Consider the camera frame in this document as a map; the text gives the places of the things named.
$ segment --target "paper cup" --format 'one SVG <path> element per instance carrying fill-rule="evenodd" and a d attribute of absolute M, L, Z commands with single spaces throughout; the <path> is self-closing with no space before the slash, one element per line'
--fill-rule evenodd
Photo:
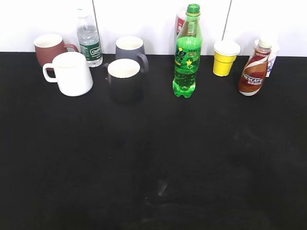
<path fill-rule="evenodd" d="M 236 56 L 240 53 L 240 46 L 232 41 L 219 41 L 214 44 L 213 73 L 217 76 L 227 76 Z"/>

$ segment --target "gray mug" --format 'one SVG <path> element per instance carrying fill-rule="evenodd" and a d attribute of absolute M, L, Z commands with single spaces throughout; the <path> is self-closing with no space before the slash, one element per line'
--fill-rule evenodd
<path fill-rule="evenodd" d="M 144 42 L 139 37 L 126 36 L 116 41 L 115 59 L 132 59 L 139 63 L 141 72 L 149 70 L 148 59 L 145 55 Z"/>

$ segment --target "mug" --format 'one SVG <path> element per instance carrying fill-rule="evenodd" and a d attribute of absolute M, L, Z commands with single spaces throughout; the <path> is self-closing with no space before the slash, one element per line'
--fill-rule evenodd
<path fill-rule="evenodd" d="M 119 103 L 136 102 L 142 97 L 141 67 L 132 59 L 118 59 L 103 65 L 108 71 L 111 98 Z"/>
<path fill-rule="evenodd" d="M 67 52 L 68 47 L 79 52 L 73 44 L 64 44 L 63 38 L 58 34 L 45 34 L 34 40 L 37 60 L 41 67 L 52 60 L 59 54 Z"/>
<path fill-rule="evenodd" d="M 116 41 L 115 59 L 132 59 L 137 61 L 143 68 L 142 73 L 148 72 L 148 59 L 145 56 L 144 42 L 139 37 L 126 36 Z"/>
<path fill-rule="evenodd" d="M 55 78 L 47 74 L 47 68 L 53 68 Z M 80 96 L 87 93 L 93 86 L 90 69 L 86 58 L 77 52 L 57 55 L 52 63 L 43 66 L 43 74 L 48 82 L 57 82 L 59 90 L 66 96 Z"/>

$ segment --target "brown mug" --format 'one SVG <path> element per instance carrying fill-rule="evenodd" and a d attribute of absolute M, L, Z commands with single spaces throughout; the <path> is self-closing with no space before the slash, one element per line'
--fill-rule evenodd
<path fill-rule="evenodd" d="M 74 51 L 79 52 L 78 48 L 73 44 L 64 44 L 63 38 L 58 34 L 45 34 L 34 41 L 37 60 L 41 67 L 46 63 L 52 63 L 52 60 L 59 54 L 67 52 L 70 47 Z"/>

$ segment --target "green liquid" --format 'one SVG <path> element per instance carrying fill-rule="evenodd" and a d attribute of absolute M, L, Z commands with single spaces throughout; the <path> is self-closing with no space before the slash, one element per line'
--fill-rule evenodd
<path fill-rule="evenodd" d="M 177 41 L 177 46 L 183 50 L 195 50 L 201 48 L 202 40 L 196 37 L 181 37 Z M 189 98 L 195 90 L 195 79 L 199 67 L 200 53 L 198 61 L 193 63 L 193 68 L 181 68 L 175 64 L 175 78 L 173 80 L 173 90 L 177 97 L 183 95 Z"/>

